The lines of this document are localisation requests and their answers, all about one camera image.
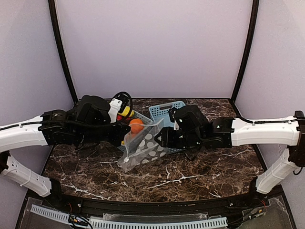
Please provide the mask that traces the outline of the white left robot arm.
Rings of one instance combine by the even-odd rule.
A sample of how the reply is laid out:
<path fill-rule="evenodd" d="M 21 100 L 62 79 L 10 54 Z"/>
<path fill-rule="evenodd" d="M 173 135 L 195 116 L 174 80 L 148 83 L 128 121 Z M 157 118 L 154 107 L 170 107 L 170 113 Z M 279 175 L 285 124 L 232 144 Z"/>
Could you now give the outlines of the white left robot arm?
<path fill-rule="evenodd" d="M 131 128 L 117 120 L 132 98 L 127 92 L 117 93 L 110 102 L 101 97 L 85 95 L 69 111 L 52 110 L 30 120 L 0 128 L 0 174 L 7 176 L 43 198 L 61 195 L 60 182 L 43 177 L 19 163 L 10 150 L 27 146 L 79 146 L 107 141 L 114 146 Z"/>

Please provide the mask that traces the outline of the orange toy fruit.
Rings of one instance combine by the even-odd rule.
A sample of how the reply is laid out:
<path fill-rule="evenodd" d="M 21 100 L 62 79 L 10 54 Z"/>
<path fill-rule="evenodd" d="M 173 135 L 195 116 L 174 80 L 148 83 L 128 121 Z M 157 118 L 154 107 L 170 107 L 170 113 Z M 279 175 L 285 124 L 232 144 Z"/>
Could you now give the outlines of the orange toy fruit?
<path fill-rule="evenodd" d="M 144 129 L 144 123 L 139 118 L 132 119 L 129 123 L 129 126 L 131 127 L 132 136 L 136 136 Z"/>

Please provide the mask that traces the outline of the clear dotted zip top bag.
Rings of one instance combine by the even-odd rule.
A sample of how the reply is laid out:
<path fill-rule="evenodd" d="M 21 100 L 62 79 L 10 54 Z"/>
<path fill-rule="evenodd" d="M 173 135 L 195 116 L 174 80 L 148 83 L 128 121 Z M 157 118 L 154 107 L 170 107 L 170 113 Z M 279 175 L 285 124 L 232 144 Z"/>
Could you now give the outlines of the clear dotted zip top bag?
<path fill-rule="evenodd" d="M 124 172 L 132 170 L 135 166 L 147 164 L 155 161 L 166 154 L 156 152 L 159 145 L 154 137 L 157 135 L 158 124 L 152 122 L 144 124 L 144 129 L 136 136 L 131 135 L 131 131 L 124 137 L 125 151 L 118 160 L 118 167 Z"/>

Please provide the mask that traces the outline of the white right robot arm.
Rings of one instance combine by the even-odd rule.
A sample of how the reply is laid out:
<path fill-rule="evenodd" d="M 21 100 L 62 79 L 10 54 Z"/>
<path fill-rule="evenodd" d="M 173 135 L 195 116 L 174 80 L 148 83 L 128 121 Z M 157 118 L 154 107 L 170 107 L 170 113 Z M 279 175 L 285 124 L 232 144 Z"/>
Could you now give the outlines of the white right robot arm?
<path fill-rule="evenodd" d="M 154 138 L 164 148 L 286 145 L 271 167 L 253 179 L 250 189 L 253 194 L 268 194 L 290 173 L 305 166 L 305 115 L 302 111 L 278 119 L 248 120 L 238 116 L 216 118 L 210 122 L 196 105 L 185 105 L 179 109 L 171 108 L 169 116 L 174 126 L 163 127 Z"/>

